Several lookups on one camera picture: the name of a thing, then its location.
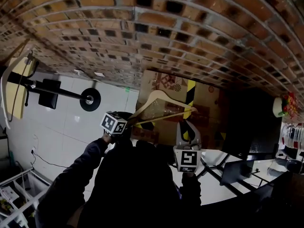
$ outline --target brick ceiling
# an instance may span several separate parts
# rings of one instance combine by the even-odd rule
[[[39,71],[81,69],[139,88],[149,68],[222,88],[292,91],[304,103],[304,0],[0,0],[0,7],[0,58],[31,38]]]

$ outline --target clothes hanger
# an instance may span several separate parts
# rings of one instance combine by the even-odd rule
[[[184,104],[182,102],[176,101],[171,99],[169,96],[167,96],[167,94],[165,92],[163,92],[162,90],[154,90],[151,92],[151,94],[149,95],[149,98],[147,100],[147,102],[141,107],[139,108],[132,116],[129,117],[129,120],[132,118],[137,117],[140,113],[142,113],[145,109],[148,108],[149,105],[151,105],[154,101],[156,101],[157,99],[160,100],[164,100],[166,102],[170,102],[172,104],[175,105],[179,105],[181,107],[190,109],[191,111],[198,111],[195,107],[190,106],[188,104]]]

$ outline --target person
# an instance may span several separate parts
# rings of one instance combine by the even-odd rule
[[[183,186],[178,189],[162,148],[144,141],[133,146],[128,136],[115,141],[104,155],[113,141],[104,133],[54,180],[38,205],[37,228],[142,224],[143,220],[172,223],[173,216],[181,219],[179,213],[191,214],[200,207],[195,174],[183,173]],[[85,186],[98,166],[91,197],[85,202]]]

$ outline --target black disc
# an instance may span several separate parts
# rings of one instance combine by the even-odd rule
[[[84,92],[82,92],[81,95],[84,96],[92,96],[93,98],[93,102],[90,104],[90,102],[87,102],[86,100],[80,100],[80,105],[82,107],[82,109],[84,109],[87,112],[92,112],[95,111],[101,102],[101,97],[100,94],[98,92],[98,90],[94,89],[94,88],[88,88],[86,90],[84,90]]]

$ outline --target white cube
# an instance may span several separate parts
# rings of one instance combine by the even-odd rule
[[[175,149],[177,171],[195,172],[200,165],[201,150]]]
[[[127,121],[113,112],[106,112],[100,126],[110,134],[122,134]]]

